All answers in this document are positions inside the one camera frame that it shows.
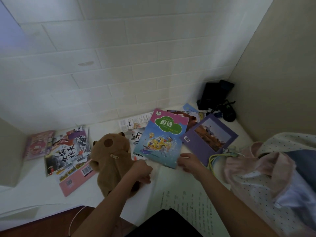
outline purple book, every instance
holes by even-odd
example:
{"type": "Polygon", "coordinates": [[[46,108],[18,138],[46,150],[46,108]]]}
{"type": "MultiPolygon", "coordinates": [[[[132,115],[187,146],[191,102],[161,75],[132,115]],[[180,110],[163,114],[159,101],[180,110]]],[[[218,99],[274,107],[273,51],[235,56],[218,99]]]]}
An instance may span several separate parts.
{"type": "Polygon", "coordinates": [[[181,136],[184,145],[207,166],[209,157],[221,154],[238,135],[213,114],[209,114],[181,136]]]}

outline hand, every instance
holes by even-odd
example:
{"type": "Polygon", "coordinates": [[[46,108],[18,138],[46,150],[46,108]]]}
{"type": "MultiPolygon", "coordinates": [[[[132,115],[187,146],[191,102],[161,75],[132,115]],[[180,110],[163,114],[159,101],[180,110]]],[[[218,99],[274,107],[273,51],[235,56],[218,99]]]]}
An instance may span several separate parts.
{"type": "Polygon", "coordinates": [[[136,181],[139,181],[144,184],[149,184],[149,174],[152,172],[152,170],[153,168],[147,165],[146,162],[143,159],[141,159],[135,161],[135,163],[132,165],[131,169],[128,172],[135,177],[136,181]]]}
{"type": "Polygon", "coordinates": [[[200,181],[200,174],[206,170],[200,160],[191,153],[182,153],[177,160],[178,166],[183,167],[183,170],[191,173],[195,179],[200,181]]]}

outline beige wall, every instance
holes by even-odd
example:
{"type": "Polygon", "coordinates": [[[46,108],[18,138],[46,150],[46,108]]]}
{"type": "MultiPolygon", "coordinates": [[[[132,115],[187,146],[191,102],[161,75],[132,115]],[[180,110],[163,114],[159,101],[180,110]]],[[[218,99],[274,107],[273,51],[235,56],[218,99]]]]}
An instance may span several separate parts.
{"type": "Polygon", "coordinates": [[[274,0],[229,81],[254,140],[316,134],[316,0],[274,0]]]}
{"type": "Polygon", "coordinates": [[[0,118],[0,192],[14,187],[22,168],[27,136],[0,118]]]}

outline handwritten page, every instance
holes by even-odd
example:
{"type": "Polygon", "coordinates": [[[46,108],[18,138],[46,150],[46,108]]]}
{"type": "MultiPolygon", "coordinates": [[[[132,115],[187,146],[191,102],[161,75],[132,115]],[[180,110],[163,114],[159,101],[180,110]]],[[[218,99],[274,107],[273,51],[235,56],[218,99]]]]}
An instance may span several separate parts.
{"type": "Polygon", "coordinates": [[[160,167],[147,217],[169,208],[176,210],[204,237],[229,237],[201,183],[182,170],[160,167]]]}

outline person's left hand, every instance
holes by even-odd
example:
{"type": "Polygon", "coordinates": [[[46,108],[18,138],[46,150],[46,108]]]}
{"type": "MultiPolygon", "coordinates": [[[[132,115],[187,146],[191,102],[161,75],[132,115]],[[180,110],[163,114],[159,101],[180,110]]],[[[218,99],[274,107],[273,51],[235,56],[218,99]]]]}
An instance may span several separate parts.
{"type": "Polygon", "coordinates": [[[137,181],[149,184],[150,183],[150,176],[149,174],[152,172],[153,168],[146,164],[146,162],[141,159],[135,161],[132,165],[131,169],[128,171],[131,175],[133,175],[137,181]]]}

